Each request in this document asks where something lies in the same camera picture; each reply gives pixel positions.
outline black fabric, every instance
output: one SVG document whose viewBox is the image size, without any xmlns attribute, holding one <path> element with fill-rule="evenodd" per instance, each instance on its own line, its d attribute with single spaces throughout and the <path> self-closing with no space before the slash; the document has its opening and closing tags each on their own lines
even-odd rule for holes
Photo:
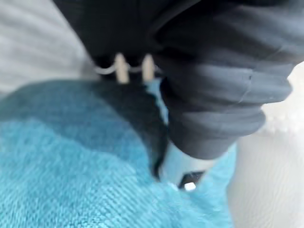
<svg viewBox="0 0 304 228">
<path fill-rule="evenodd" d="M 55 0 L 92 56 L 151 52 L 167 78 L 169 135 L 215 159 L 284 100 L 304 60 L 304 1 Z"/>
</svg>

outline blue towel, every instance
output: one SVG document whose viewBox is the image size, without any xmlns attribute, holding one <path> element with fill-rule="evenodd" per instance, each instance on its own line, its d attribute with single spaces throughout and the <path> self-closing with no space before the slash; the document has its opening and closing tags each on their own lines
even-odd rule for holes
<svg viewBox="0 0 304 228">
<path fill-rule="evenodd" d="M 175 191 L 152 175 L 165 114 L 158 82 L 55 81 L 3 99 L 0 227 L 233 227 L 226 187 L 235 147 L 198 191 Z"/>
</svg>

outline white fabric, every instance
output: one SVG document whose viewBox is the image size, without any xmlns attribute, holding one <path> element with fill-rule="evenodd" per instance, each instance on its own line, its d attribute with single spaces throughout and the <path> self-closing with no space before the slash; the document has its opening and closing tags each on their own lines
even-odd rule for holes
<svg viewBox="0 0 304 228">
<path fill-rule="evenodd" d="M 0 0 L 0 94 L 50 79 L 95 79 L 90 60 L 50 0 Z"/>
</svg>

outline blue fabric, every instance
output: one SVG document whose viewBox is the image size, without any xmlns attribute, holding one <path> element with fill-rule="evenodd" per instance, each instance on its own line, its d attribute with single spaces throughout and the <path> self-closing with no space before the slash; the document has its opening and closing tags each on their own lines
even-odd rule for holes
<svg viewBox="0 0 304 228">
<path fill-rule="evenodd" d="M 48 82 L 0 102 L 1 228 L 231 228 L 235 147 L 197 192 L 158 183 L 158 82 Z"/>
</svg>

